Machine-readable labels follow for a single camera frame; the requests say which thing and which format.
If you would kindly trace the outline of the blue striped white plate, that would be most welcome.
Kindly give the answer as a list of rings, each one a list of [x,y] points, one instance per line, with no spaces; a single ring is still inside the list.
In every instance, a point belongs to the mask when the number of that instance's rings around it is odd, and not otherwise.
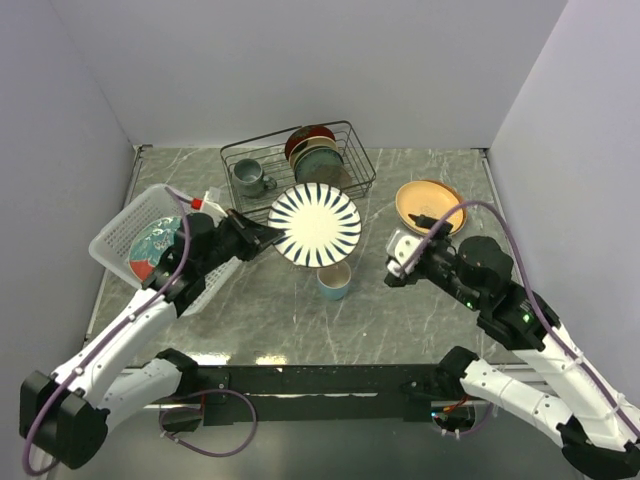
[[[297,184],[270,206],[267,225],[283,236],[275,249],[292,264],[307,268],[335,265],[356,249],[362,220],[355,203],[324,183]]]

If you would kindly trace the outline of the red teal flower plate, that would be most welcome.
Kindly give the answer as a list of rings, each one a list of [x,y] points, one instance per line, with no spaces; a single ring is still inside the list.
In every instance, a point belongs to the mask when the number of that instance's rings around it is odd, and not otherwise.
[[[179,216],[166,216],[152,221],[137,234],[129,249],[128,264],[140,282],[152,273],[165,250],[173,245],[180,224]]]

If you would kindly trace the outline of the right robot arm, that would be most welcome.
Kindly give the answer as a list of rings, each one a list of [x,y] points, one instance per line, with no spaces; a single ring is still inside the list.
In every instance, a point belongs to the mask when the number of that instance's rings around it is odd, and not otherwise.
[[[454,347],[433,381],[444,396],[468,394],[504,409],[550,438],[591,479],[638,475],[638,407],[595,371],[548,304],[512,280],[514,261],[493,238],[472,236],[453,247],[447,235],[424,243],[396,229],[386,251],[388,286],[422,279],[438,286],[477,312],[477,326],[552,389],[542,392]]]

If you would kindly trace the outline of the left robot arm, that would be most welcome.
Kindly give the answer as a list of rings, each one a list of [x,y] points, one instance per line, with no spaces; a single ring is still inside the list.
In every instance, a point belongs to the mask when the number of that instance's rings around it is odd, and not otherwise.
[[[151,337],[204,294],[208,274],[232,259],[256,258],[283,235],[234,210],[220,221],[206,213],[182,215],[173,241],[112,323],[53,373],[35,371],[23,381],[19,433],[25,440],[25,473],[37,477],[48,471],[31,465],[32,447],[77,469],[112,429],[143,407],[166,397],[177,402],[194,397],[199,366],[175,349],[160,352],[136,374],[121,372]]]

